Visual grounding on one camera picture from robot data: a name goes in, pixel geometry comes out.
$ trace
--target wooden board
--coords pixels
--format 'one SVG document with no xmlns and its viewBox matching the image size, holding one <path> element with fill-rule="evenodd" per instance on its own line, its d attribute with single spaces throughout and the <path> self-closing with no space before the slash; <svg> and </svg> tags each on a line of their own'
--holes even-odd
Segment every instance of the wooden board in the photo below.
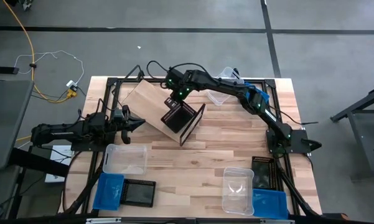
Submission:
<svg viewBox="0 0 374 224">
<path fill-rule="evenodd" d="M 161 118 L 170 110 L 165 104 L 165 100 L 170 94 L 162 88 L 158 88 L 149 82 L 142 80 L 137 87 L 121 103 L 128 105 L 130 112 L 146 120 L 147 123 L 169 136 L 171 139 L 180 143 L 180 135 L 184 132 L 187 125 L 178 133 L 174 133 L 167 127 Z"/>
<path fill-rule="evenodd" d="M 91 78 L 83 115 L 96 110 L 97 100 L 105 92 L 106 79 Z M 291 79 L 275 80 L 281 110 L 300 121 Z M 123 101 L 135 86 L 135 83 L 122 84 L 120 100 Z M 122 206 L 116 212 L 100 211 L 101 216 L 249 218 L 222 210 L 222 175 L 226 167 L 250 168 L 251 156 L 270 156 L 264 135 L 267 125 L 258 116 L 247 113 L 235 97 L 222 106 L 215 106 L 207 98 L 206 91 L 194 91 L 186 102 L 191 106 L 206 103 L 206 109 L 183 147 L 147 123 L 130 134 L 132 144 L 150 144 L 151 149 L 147 152 L 146 174 L 127 175 L 126 178 L 157 182 L 154 207 Z M 285 116 L 283 121 L 295 129 L 300 128 Z M 120 134 L 116 135 L 115 144 L 121 144 Z M 321 213 L 310 162 L 299 154 L 291 154 L 290 158 L 298 191 L 317 213 Z M 70 168 L 66 207 L 84 188 L 90 160 L 91 153 L 83 152 Z M 90 208 L 95 190 L 96 187 L 91 191 Z M 288 209 L 292 213 L 290 193 L 288 190 L 286 193 Z"/>
</svg>

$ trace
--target yellow cable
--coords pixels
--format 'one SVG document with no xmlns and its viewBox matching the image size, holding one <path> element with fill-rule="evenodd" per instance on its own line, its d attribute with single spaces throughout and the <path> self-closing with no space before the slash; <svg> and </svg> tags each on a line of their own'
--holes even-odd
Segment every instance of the yellow cable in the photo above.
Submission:
<svg viewBox="0 0 374 224">
<path fill-rule="evenodd" d="M 29 139 L 30 137 L 32 137 L 32 136 L 26 136 L 26 137 L 23 137 L 23 138 L 19 138 L 19 139 L 17 139 L 17 141 L 22 141 L 22 140 L 25 140 L 25 139 Z"/>
<path fill-rule="evenodd" d="M 7 6 L 7 8 L 10 10 L 11 14 L 14 16 L 15 20 L 18 22 L 18 24 L 22 27 L 22 30 L 24 30 L 24 33 L 26 35 L 26 38 L 27 40 L 29 41 L 29 45 L 30 45 L 30 49 L 32 50 L 32 63 L 35 63 L 35 51 L 33 49 L 33 45 L 32 45 L 32 41 L 30 40 L 30 37 L 29 37 L 29 34 L 27 33 L 27 31 L 25 30 L 25 27 L 24 25 L 22 25 L 22 23 L 20 22 L 20 20 L 18 19 L 17 15 L 14 13 L 14 11 L 11 9 L 11 7 L 7 4 L 6 0 L 2 0 L 3 3 Z M 35 75 L 35 68 L 32 67 L 32 81 L 34 81 L 34 75 Z M 67 101 L 70 97 L 67 96 L 65 99 L 63 100 L 60 100 L 60 101 L 54 101 L 54 100 L 50 100 L 48 99 L 47 97 L 45 97 L 41 92 L 40 90 L 37 88 L 36 84 L 34 85 L 34 88 L 35 90 L 38 92 L 38 94 L 46 99 L 48 102 L 50 103 L 62 103 L 62 102 L 65 102 Z"/>
</svg>

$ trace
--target metal table frame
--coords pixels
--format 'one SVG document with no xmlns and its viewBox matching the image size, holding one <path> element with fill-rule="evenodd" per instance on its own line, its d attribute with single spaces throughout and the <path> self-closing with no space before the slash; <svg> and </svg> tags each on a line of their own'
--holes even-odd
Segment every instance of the metal table frame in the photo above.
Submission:
<svg viewBox="0 0 374 224">
<path fill-rule="evenodd" d="M 355 117 L 356 114 L 362 113 L 374 114 L 374 110 L 364 110 L 372 104 L 374 104 L 374 90 L 370 91 L 367 96 L 352 104 L 348 108 L 342 110 L 341 112 L 337 113 L 335 116 L 330 117 L 330 119 L 334 123 L 340 121 L 343 118 L 348 118 L 354 133 L 355 140 L 357 141 L 358 146 L 362 149 L 362 151 L 365 153 L 365 156 L 367 157 L 370 171 L 352 175 L 350 178 L 353 182 L 363 181 L 374 177 L 374 149 L 365 147 L 363 143 L 364 137 L 360 133 L 360 130 L 357 128 L 357 119 Z"/>
<path fill-rule="evenodd" d="M 126 75 L 125 77 L 129 77 L 130 74 L 132 74 L 137 68 L 139 68 L 139 65 L 135 66 L 129 72 L 129 74 Z M 136 77 L 130 77 L 130 78 L 126 78 L 126 79 L 123 78 L 123 77 L 122 78 L 108 78 L 107 81 L 106 81 L 105 94 L 104 94 L 104 98 L 103 98 L 104 105 L 107 105 L 107 107 L 111 108 L 112 110 L 115 109 L 116 105 L 118 104 L 118 97 L 119 97 L 120 87 L 121 87 L 120 84 L 121 83 L 138 83 L 139 81 L 141 81 L 142 78 L 143 78 L 143 75 L 141 73 L 139 73 L 139 75 L 136 76 Z M 150 83 L 160 83 L 162 81 L 162 80 L 153 80 L 153 79 L 150 79 L 150 78 L 145 78 L 145 80 L 150 82 Z M 263 79 L 263 78 L 262 79 L 246 78 L 244 80 L 245 80 L 245 82 L 260 86 L 262 88 L 262 90 L 266 93 L 268 93 L 268 90 L 271 89 L 271 94 L 272 94 L 272 98 L 273 98 L 273 101 L 274 101 L 274 107 L 277 109 L 276 110 L 277 119 L 282 121 L 281 113 L 279 112 L 280 107 L 279 107 L 279 101 L 278 101 L 278 93 L 276 91 L 275 80 L 274 79 Z M 114 97 L 113 97 L 113 101 L 112 101 L 111 106 L 109 106 L 108 103 L 109 103 L 109 97 L 110 97 L 112 86 L 115 86 L 115 89 L 113 90 L 113 96 Z M 89 168 L 89 171 L 88 171 L 87 182 L 92 179 L 92 177 L 95 173 L 97 159 L 98 159 L 98 152 L 93 152 L 93 155 L 91 157 L 91 162 L 90 162 L 90 168 Z M 290 159 L 289 159 L 289 154 L 286 154 L 284 156 L 284 163 L 285 163 L 286 173 L 287 173 L 288 177 L 290 178 L 290 180 L 292 182 L 294 182 L 293 181 L 291 162 L 290 162 Z M 277 179 L 277 185 L 279 186 L 279 188 L 281 190 L 284 190 L 283 183 L 282 183 L 281 179 Z M 90 194 L 87 195 L 86 199 L 82 203 L 82 214 L 87 214 L 88 213 L 88 205 L 89 205 L 89 201 L 90 201 Z M 300 215 L 299 206 L 298 206 L 295 198 L 293 198 L 293 197 L 292 197 L 292 208 L 293 208 L 293 213 L 295 215 Z"/>
</svg>

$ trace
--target white cable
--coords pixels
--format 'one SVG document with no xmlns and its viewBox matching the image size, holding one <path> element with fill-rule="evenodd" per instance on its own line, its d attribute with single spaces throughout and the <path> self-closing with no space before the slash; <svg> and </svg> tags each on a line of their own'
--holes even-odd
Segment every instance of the white cable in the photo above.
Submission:
<svg viewBox="0 0 374 224">
<path fill-rule="evenodd" d="M 19 147 L 18 147 L 18 149 L 20 149 L 20 148 L 22 148 L 22 147 L 26 146 L 26 145 L 27 145 L 27 144 L 29 144 L 29 143 L 30 143 L 30 141 L 28 141 L 27 143 L 25 143 L 25 144 L 23 144 L 23 145 L 19 146 Z"/>
<path fill-rule="evenodd" d="M 68 53 L 68 52 L 66 52 L 66 51 L 63 51 L 63 50 L 58 50 L 58 51 L 56 51 L 56 52 L 35 53 L 35 55 L 37 55 L 37 54 L 38 54 L 38 55 L 43 55 L 43 56 L 39 57 L 39 58 L 35 61 L 35 63 L 38 62 L 40 59 L 42 59 L 42 58 L 43 58 L 44 56 L 46 56 L 47 54 L 50 54 L 50 55 L 52 55 L 55 59 L 57 59 L 57 57 L 56 57 L 54 54 L 59 53 L 59 52 L 63 52 L 63 53 L 65 53 L 65 54 L 69 55 L 69 56 L 72 56 L 73 59 L 78 60 L 78 61 L 80 62 L 80 64 L 82 65 L 82 74 L 80 75 L 79 79 L 75 82 L 76 84 L 78 84 L 79 81 L 83 78 L 83 76 L 84 76 L 84 74 L 85 74 L 85 68 L 83 67 L 83 62 L 82 62 L 81 60 L 79 60 L 78 58 L 76 58 L 76 56 L 74 56 L 73 54 L 70 54 L 70 53 Z M 15 65 L 14 65 L 14 67 L 17 67 L 18 59 L 19 59 L 20 57 L 31 57 L 31 56 L 32 56 L 32 55 L 20 55 L 20 56 L 18 56 L 17 59 L 15 60 Z M 26 75 L 26 74 L 28 74 L 28 73 L 31 72 L 31 71 L 32 71 L 32 68 L 30 68 L 30 70 L 27 71 L 27 72 L 25 72 L 25 73 L 22 73 L 22 72 L 19 72 L 19 73 L 20 73 L 20 74 L 23 74 L 23 75 Z"/>
</svg>

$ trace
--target black metal frame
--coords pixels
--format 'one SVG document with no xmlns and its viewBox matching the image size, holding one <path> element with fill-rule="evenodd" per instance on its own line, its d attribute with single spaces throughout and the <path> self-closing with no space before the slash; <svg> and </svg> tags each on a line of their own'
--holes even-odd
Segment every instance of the black metal frame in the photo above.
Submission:
<svg viewBox="0 0 374 224">
<path fill-rule="evenodd" d="M 365 180 L 374 177 L 374 149 L 365 147 L 362 139 L 362 134 L 357 128 L 357 119 L 355 114 L 357 113 L 370 113 L 374 114 L 374 110 L 364 110 L 368 106 L 374 104 L 374 90 L 370 91 L 367 96 L 352 104 L 348 108 L 337 113 L 335 116 L 330 117 L 333 122 L 338 122 L 343 118 L 348 118 L 350 121 L 351 128 L 354 133 L 354 138 L 358 146 L 364 151 L 365 156 L 367 157 L 370 171 L 361 172 L 350 176 L 353 182 Z"/>
<path fill-rule="evenodd" d="M 52 175 L 59 175 L 61 177 L 66 177 L 68 174 L 68 165 L 62 164 L 57 161 L 52 161 L 44 157 L 36 156 L 32 154 L 33 148 L 35 148 L 35 146 L 29 146 L 28 151 L 14 148 L 11 153 L 9 164 L 13 163 L 21 166 L 22 172 L 18 175 L 17 178 L 16 192 L 14 194 L 14 198 L 12 200 L 8 215 L 8 218 L 10 219 L 17 218 L 19 206 L 21 205 L 22 201 L 22 195 L 20 195 L 21 187 L 26 175 L 26 171 L 28 169 L 34 169 Z"/>
<path fill-rule="evenodd" d="M 362 98 L 353 105 L 337 113 L 335 116 L 331 116 L 330 119 L 333 122 L 338 122 L 342 118 L 347 118 L 349 113 L 352 113 L 355 110 L 364 110 L 372 104 L 374 104 L 374 90 L 370 91 L 366 97 Z"/>
<path fill-rule="evenodd" d="M 135 71 L 135 69 L 137 69 L 137 68 L 139 68 L 138 65 L 135 66 L 133 68 L 133 70 L 131 72 L 129 72 L 129 74 L 126 75 L 125 77 L 129 77 L 130 74 L 132 74 Z M 111 93 L 111 87 L 113 85 L 115 85 L 116 88 L 114 90 L 112 90 L 112 91 L 114 91 L 114 96 L 113 96 L 112 105 L 111 105 L 111 107 L 109 107 L 111 109 L 114 109 L 116 107 L 116 105 L 118 104 L 118 97 L 119 97 L 119 93 L 120 93 L 120 84 L 122 84 L 122 83 L 137 83 L 137 82 L 141 81 L 141 79 L 142 79 L 141 75 L 138 75 L 135 78 L 108 78 L 107 81 L 106 81 L 106 89 L 105 89 L 105 94 L 104 94 L 104 98 L 103 98 L 104 105 L 108 106 L 109 96 L 110 96 L 110 93 Z M 162 79 L 146 78 L 145 81 L 150 82 L 150 83 L 160 83 L 163 80 Z M 276 91 L 275 80 L 274 79 L 249 79 L 249 78 L 247 78 L 245 80 L 245 82 L 248 82 L 248 83 L 254 84 L 254 85 L 259 85 L 261 87 L 261 89 L 266 93 L 268 93 L 268 89 L 271 89 L 272 98 L 273 98 L 273 101 L 274 101 L 274 107 L 277 109 L 277 111 L 276 111 L 277 119 L 282 121 L 281 113 L 279 112 L 280 107 L 279 107 L 279 101 L 278 101 L 278 94 L 277 94 L 277 91 Z M 93 174 L 94 174 L 95 169 L 96 169 L 97 159 L 98 159 L 98 152 L 93 152 L 93 156 L 91 158 L 90 170 L 88 172 L 87 182 L 90 181 L 91 178 L 93 177 Z M 286 174 L 290 178 L 291 182 L 293 183 L 294 181 L 293 181 L 291 162 L 290 162 L 290 159 L 289 159 L 289 155 L 287 155 L 287 154 L 284 156 L 284 163 L 285 163 L 285 168 L 286 168 Z M 284 190 L 283 182 L 279 177 L 277 177 L 277 185 L 279 185 L 279 188 L 281 190 Z M 84 202 L 82 204 L 82 213 L 84 213 L 84 214 L 88 213 L 88 205 L 89 205 L 89 201 L 90 201 L 90 194 L 86 197 L 86 199 L 84 200 Z M 292 197 L 292 209 L 293 209 L 293 214 L 295 214 L 295 215 L 300 214 L 299 206 L 298 206 L 296 200 L 293 197 Z"/>
</svg>

